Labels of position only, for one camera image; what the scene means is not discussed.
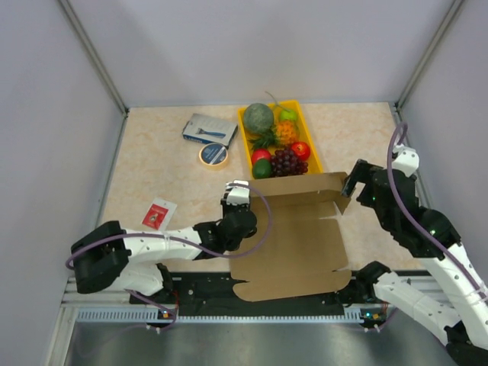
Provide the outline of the brown cardboard box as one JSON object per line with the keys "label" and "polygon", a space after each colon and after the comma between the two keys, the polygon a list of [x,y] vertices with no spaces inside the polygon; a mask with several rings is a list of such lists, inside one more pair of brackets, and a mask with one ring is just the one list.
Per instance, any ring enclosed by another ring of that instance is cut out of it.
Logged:
{"label": "brown cardboard box", "polygon": [[341,191],[346,172],[250,181],[257,232],[230,259],[233,291],[259,302],[343,289],[348,269],[338,214],[350,200]]}

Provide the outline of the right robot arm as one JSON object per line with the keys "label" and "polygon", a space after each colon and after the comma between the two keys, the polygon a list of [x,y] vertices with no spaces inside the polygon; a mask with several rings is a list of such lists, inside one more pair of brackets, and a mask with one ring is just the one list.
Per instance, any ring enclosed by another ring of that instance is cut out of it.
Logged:
{"label": "right robot arm", "polygon": [[359,159],[342,195],[374,210],[380,226],[417,258],[448,298],[444,305],[414,288],[386,265],[371,262],[356,273],[355,290],[364,301],[392,304],[430,331],[458,365],[487,363],[487,288],[474,270],[449,219],[423,207],[415,175],[388,171]]}

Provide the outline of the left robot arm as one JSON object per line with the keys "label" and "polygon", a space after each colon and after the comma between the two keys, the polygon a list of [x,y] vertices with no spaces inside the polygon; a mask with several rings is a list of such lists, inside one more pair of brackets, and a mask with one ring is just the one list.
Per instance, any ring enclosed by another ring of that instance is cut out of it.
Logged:
{"label": "left robot arm", "polygon": [[224,204],[218,221],[164,233],[125,230],[112,220],[75,242],[68,263],[80,294],[129,290],[161,303],[173,292],[166,261],[217,258],[235,252],[256,231],[249,204]]}

